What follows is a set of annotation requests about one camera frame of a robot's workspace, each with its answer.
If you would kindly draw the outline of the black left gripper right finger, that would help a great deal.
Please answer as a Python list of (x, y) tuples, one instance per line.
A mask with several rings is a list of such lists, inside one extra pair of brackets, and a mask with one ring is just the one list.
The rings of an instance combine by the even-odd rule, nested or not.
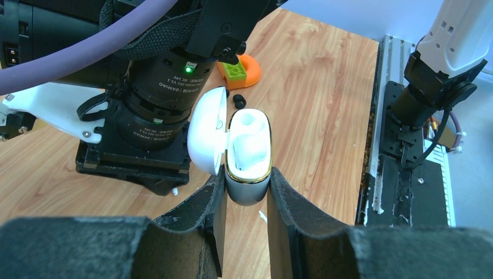
[(492, 234), (473, 228), (350, 226), (271, 170), (272, 278), (491, 278)]

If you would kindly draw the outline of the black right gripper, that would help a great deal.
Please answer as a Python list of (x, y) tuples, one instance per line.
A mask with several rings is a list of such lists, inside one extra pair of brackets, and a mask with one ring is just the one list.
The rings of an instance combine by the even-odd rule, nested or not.
[(132, 146), (115, 127), (96, 131), (102, 136), (100, 143), (79, 143), (76, 172), (138, 184), (161, 196), (188, 184), (191, 161), (186, 146), (187, 127), (169, 147), (155, 151)]

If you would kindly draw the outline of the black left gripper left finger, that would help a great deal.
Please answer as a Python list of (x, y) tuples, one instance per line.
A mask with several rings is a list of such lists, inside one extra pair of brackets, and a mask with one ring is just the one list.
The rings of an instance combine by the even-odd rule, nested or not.
[(219, 278), (225, 170), (165, 214), (20, 217), (1, 226), (2, 278)]

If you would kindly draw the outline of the white earbud charging case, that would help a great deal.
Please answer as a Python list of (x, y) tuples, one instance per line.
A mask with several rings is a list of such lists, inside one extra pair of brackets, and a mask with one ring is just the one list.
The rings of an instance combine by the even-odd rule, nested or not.
[(266, 195), (273, 165), (271, 126), (258, 109), (240, 109), (227, 118), (225, 87), (204, 93), (193, 111), (187, 148), (197, 168), (224, 177), (229, 197), (241, 206)]

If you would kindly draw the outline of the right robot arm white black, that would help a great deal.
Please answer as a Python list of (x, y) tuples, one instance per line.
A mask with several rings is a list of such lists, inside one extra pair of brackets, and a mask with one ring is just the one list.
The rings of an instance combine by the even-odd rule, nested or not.
[(1, 141), (44, 121), (80, 141), (76, 171), (167, 195), (189, 182), (189, 116), (217, 62), (238, 63), (282, 1), (172, 1), (137, 38), (50, 55), (124, 18), (140, 1), (1, 2)]

